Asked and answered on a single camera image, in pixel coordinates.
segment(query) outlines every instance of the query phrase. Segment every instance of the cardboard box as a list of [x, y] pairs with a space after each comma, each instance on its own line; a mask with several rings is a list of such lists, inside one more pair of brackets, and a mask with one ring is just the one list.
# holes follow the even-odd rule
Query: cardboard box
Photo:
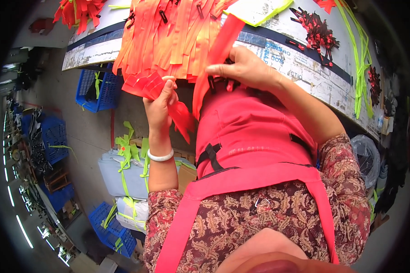
[[68, 212], [68, 213], [71, 213], [74, 210], [73, 203], [71, 202], [71, 200], [68, 200], [65, 203], [64, 209], [66, 209], [66, 212]]
[[194, 169], [181, 165], [178, 172], [179, 191], [184, 194], [185, 189], [191, 181], [196, 180], [197, 172]]

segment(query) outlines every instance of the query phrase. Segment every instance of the woman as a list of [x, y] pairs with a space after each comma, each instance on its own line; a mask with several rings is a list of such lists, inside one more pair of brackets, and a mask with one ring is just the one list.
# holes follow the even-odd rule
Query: woman
[[[184, 196], [169, 139], [174, 79], [149, 122], [149, 272], [348, 272], [369, 235], [369, 204], [335, 114], [244, 47], [206, 72], [241, 86], [207, 94], [197, 130], [199, 180]], [[320, 168], [317, 170], [317, 151]]]

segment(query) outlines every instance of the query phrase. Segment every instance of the ceiling light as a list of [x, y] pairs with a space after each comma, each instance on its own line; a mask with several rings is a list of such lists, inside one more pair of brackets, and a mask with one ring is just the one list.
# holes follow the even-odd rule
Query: ceiling light
[[49, 240], [46, 239], [46, 242], [49, 244], [49, 246], [53, 249], [53, 251], [55, 251], [55, 248], [51, 245], [51, 243], [49, 242]]
[[11, 188], [8, 186], [8, 193], [9, 193], [9, 198], [11, 199], [11, 204], [14, 207], [13, 199], [12, 199], [12, 194], [11, 194]]
[[61, 256], [59, 256], [59, 258], [64, 262], [64, 264], [66, 264], [68, 267], [70, 267], [70, 266], [67, 264], [67, 262], [66, 262]]
[[21, 223], [21, 221], [20, 221], [20, 217], [18, 217], [18, 215], [16, 216], [16, 219], [17, 219], [17, 221], [18, 221], [18, 224], [20, 225], [20, 228], [21, 228], [21, 231], [22, 231], [23, 234], [24, 234], [24, 237], [26, 237], [27, 243], [29, 243], [29, 246], [30, 246], [31, 248], [33, 248], [33, 245], [32, 245], [32, 243], [31, 243], [31, 241], [29, 240], [29, 237], [27, 237], [27, 234], [26, 234], [26, 232], [25, 232], [25, 230], [24, 230], [24, 228], [23, 228], [23, 225], [22, 225], [22, 223]]

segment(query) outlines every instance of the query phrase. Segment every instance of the concrete floor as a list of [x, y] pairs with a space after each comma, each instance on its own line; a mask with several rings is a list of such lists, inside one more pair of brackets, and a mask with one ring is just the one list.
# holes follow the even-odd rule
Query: concrete floor
[[[76, 154], [76, 158], [70, 153], [66, 159], [70, 178], [83, 210], [88, 215], [102, 201], [112, 204], [113, 197], [105, 187], [97, 163], [102, 154], [111, 148], [111, 111], [83, 111], [76, 103], [76, 89], [82, 70], [61, 71], [65, 52], [65, 48], [52, 49], [44, 73], [30, 90], [23, 91], [17, 99], [42, 105], [46, 112], [49, 107], [61, 110], [62, 119], [66, 122], [68, 146]], [[185, 86], [178, 88], [179, 97], [181, 101], [190, 101], [186, 105], [191, 105], [192, 89], [189, 85]], [[124, 121], [131, 122], [135, 129], [134, 137], [148, 137], [149, 127], [142, 98], [121, 92], [119, 106], [115, 110], [115, 136], [128, 133], [123, 126]], [[191, 135], [191, 145], [188, 145], [172, 125], [170, 137], [174, 148], [194, 152], [196, 135]]]

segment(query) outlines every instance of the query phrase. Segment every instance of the apron strap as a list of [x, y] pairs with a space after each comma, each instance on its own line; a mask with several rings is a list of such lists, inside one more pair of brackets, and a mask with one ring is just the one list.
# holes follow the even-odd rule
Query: apron strap
[[200, 204], [201, 200], [182, 198], [159, 253], [155, 273], [176, 272]]
[[[220, 149], [222, 148], [222, 145], [220, 143], [217, 143], [216, 145], [213, 146], [213, 150], [214, 152], [218, 152]], [[199, 156], [199, 158], [197, 159], [196, 162], [196, 168], [197, 166], [199, 166], [200, 163], [202, 163], [203, 161], [207, 160], [209, 158], [207, 151], [203, 151], [201, 153], [201, 155]]]
[[330, 253], [331, 263], [339, 264], [335, 247], [334, 220], [331, 211], [330, 201], [327, 191], [322, 180], [312, 183], [305, 183], [311, 196], [316, 201], [317, 210], [319, 211], [320, 225], [322, 226], [323, 235], [327, 242], [328, 252]]
[[220, 169], [223, 169], [223, 167], [220, 166], [219, 162], [217, 162], [214, 147], [211, 145], [211, 143], [208, 143], [208, 145], [205, 148], [205, 152], [208, 154], [208, 158], [211, 162], [211, 167], [213, 167], [214, 171], [218, 171]]

